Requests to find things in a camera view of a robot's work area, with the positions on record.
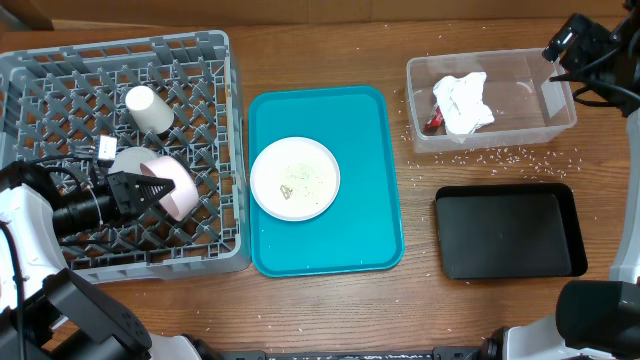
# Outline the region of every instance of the white cloth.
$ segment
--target white cloth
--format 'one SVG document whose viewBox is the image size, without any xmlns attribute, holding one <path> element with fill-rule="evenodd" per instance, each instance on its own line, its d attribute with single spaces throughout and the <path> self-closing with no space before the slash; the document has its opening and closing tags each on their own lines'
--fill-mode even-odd
<svg viewBox="0 0 640 360">
<path fill-rule="evenodd" d="M 495 120 L 482 102 L 485 80 L 487 73 L 473 72 L 462 79 L 445 76 L 433 87 L 448 135 L 473 134 Z"/>
</svg>

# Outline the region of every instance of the brown wood surface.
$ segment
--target brown wood surface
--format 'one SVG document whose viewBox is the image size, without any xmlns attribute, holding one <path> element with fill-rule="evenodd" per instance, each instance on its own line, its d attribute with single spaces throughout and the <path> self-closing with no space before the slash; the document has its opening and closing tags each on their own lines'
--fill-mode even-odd
<svg viewBox="0 0 640 360">
<path fill-rule="evenodd" d="M 612 27 L 619 19 L 601 21 Z M 226 28 L 242 69 L 246 106 L 259 94 L 273 90 L 369 84 L 384 94 L 402 205 L 404 258 L 396 268 L 381 272 L 270 279 L 251 266 L 232 274 L 120 282 L 100 288 L 131 308 L 149 331 L 189 333 L 220 350 L 408 350 L 476 345 L 500 326 L 524 325 L 552 313 L 569 279 L 469 284 L 448 280 L 441 269 L 432 200 L 445 185 L 560 181 L 560 176 L 536 173 L 527 163 L 505 164 L 505 170 L 493 160 L 487 164 L 477 161 L 478 154 L 488 159 L 497 149 L 437 155 L 439 158 L 415 154 L 402 136 L 408 125 L 404 91 L 409 59 L 544 47 L 563 22 Z M 7 33 L 0 46 L 8 51 L 183 30 L 193 29 Z M 573 129 L 549 144 L 523 148 L 538 157 L 536 162 L 549 156 L 551 167 L 568 174 L 561 181 L 575 191 L 589 258 L 589 271 L 583 278 L 606 279 L 623 227 L 629 176 L 626 124 L 616 110 L 579 106 L 577 113 L 579 120 Z M 555 152 L 556 157 L 546 155 L 547 151 Z M 69 327 L 63 329 L 57 338 L 69 331 Z"/>
</svg>

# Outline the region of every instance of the white plate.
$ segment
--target white plate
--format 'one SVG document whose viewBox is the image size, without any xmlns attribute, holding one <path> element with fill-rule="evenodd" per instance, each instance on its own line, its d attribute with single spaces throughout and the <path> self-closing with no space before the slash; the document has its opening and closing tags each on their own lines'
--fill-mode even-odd
<svg viewBox="0 0 640 360">
<path fill-rule="evenodd" d="M 251 192 L 267 214 L 303 221 L 324 212 L 340 188 L 340 168 L 317 141 L 289 137 L 267 146 L 251 168 Z"/>
</svg>

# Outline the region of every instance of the red object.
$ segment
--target red object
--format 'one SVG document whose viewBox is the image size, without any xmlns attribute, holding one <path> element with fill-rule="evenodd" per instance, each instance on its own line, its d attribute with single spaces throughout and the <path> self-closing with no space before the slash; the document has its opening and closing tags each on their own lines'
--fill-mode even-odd
<svg viewBox="0 0 640 360">
<path fill-rule="evenodd" d="M 442 112 L 440 111 L 440 106 L 436 105 L 433 111 L 431 112 L 431 118 L 424 125 L 424 131 L 433 130 L 435 128 L 440 127 L 442 122 L 444 121 L 444 116 L 442 116 Z"/>
</svg>

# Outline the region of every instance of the pink cup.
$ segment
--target pink cup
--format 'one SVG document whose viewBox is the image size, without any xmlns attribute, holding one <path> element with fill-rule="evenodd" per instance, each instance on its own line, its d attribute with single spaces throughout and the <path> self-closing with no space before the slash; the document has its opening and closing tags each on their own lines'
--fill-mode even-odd
<svg viewBox="0 0 640 360">
<path fill-rule="evenodd" d="M 142 175 L 171 179 L 176 185 L 160 199 L 160 205 L 177 221 L 183 220 L 198 205 L 198 189 L 191 175 L 171 156 L 162 156 L 140 164 Z"/>
</svg>

